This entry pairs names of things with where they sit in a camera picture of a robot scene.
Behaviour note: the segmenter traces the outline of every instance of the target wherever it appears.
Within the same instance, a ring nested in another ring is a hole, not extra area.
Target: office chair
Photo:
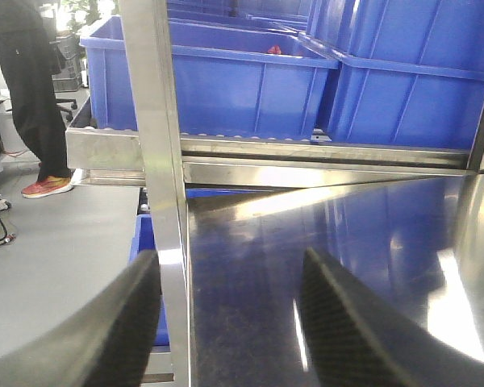
[[[53,37],[53,40],[50,40],[50,47],[53,51],[53,58],[51,63],[52,68],[52,75],[61,74],[61,72],[66,68],[66,58],[61,53],[59,47],[59,42],[56,40],[56,37]],[[73,110],[78,108],[77,106],[77,99],[75,98],[56,98],[57,107],[59,111],[66,113],[66,121],[70,122],[73,120]],[[61,103],[71,103],[70,109],[68,107],[61,106]]]
[[[0,387],[139,386],[160,312],[155,252],[136,260],[74,316],[0,359]]]
[[[322,386],[477,387],[484,364],[403,317],[332,256],[307,250],[300,317]]]
[[[73,120],[73,111],[77,109],[77,99],[75,98],[56,98],[57,107],[59,111],[66,113],[66,121],[70,122]],[[70,109],[68,107],[61,106],[61,103],[71,103]]]

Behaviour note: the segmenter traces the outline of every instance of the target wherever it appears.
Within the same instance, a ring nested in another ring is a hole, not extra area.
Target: stacked crates
[[[336,56],[318,124],[358,144],[470,149],[484,103],[484,0],[315,0]]]
[[[75,35],[57,38],[57,47],[66,59],[65,67],[61,72],[52,75],[54,91],[77,91],[82,85],[81,60],[77,52],[77,40]]]

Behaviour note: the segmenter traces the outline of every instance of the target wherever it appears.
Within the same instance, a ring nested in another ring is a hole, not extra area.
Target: shiny metal surface
[[[187,213],[166,2],[120,1],[174,381],[190,385]]]
[[[66,132],[69,165],[82,169],[143,170],[136,131],[70,127]],[[184,156],[246,160],[311,161],[341,164],[394,165],[415,168],[465,169],[468,153],[444,149],[310,144],[299,141],[233,139],[181,135]]]
[[[72,184],[145,187],[146,183],[143,172],[76,169],[72,175]]]
[[[457,169],[299,161],[183,157],[185,182],[208,185],[310,188],[430,176],[462,176]]]
[[[143,171],[138,132],[92,127],[66,131],[69,167],[117,171]]]
[[[468,152],[373,146],[359,144],[280,141],[181,135],[185,156],[246,157],[254,159],[318,161],[344,164],[393,164],[397,166],[465,169]]]
[[[319,385],[297,313],[307,247],[330,252],[399,312],[484,361],[484,175],[189,207],[194,385]]]

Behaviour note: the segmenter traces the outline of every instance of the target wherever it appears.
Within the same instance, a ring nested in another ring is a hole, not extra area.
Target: metal plate
[[[197,386],[319,385],[297,311],[307,247],[484,361],[484,176],[323,187],[190,201]]]

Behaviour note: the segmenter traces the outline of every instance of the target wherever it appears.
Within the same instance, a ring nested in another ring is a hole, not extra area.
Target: stainless steel frame
[[[166,2],[121,0],[148,199],[161,265],[174,382],[190,385],[187,213]]]

